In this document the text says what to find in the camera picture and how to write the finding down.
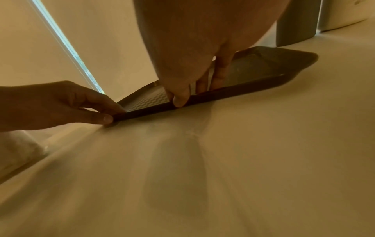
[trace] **countertop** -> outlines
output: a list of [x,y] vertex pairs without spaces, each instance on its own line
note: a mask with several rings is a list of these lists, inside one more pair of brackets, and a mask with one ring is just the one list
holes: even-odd
[[375,19],[267,91],[92,131],[0,185],[0,236],[374,236]]

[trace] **skin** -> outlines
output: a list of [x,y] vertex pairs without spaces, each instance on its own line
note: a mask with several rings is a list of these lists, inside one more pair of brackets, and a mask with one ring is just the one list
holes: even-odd
[[108,96],[69,81],[0,87],[0,107],[0,132],[67,123],[105,125],[113,122],[113,115],[125,112]]
[[[160,82],[176,107],[223,85],[236,51],[256,43],[289,0],[134,0],[139,29]],[[208,87],[208,68],[216,56]]]

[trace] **baking tray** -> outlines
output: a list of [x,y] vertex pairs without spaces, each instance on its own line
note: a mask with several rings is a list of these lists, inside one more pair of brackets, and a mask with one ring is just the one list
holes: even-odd
[[[311,52],[284,48],[253,47],[235,54],[224,87],[201,94],[194,94],[185,106],[220,100],[242,94],[281,86],[291,81],[303,69],[318,60]],[[211,66],[211,80],[214,61]],[[150,83],[118,102],[125,114],[114,117],[115,121],[133,119],[176,109],[165,94],[159,81]]]

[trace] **person's left hand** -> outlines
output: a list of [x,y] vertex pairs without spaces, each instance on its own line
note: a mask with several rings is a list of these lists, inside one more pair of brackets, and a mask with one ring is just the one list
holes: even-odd
[[0,87],[0,106],[0,132],[67,123],[105,125],[113,122],[113,115],[125,113],[108,96],[69,81]]

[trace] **white canister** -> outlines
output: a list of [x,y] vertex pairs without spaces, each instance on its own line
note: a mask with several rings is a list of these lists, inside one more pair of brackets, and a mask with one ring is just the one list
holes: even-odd
[[368,19],[375,0],[323,0],[318,30],[333,30]]

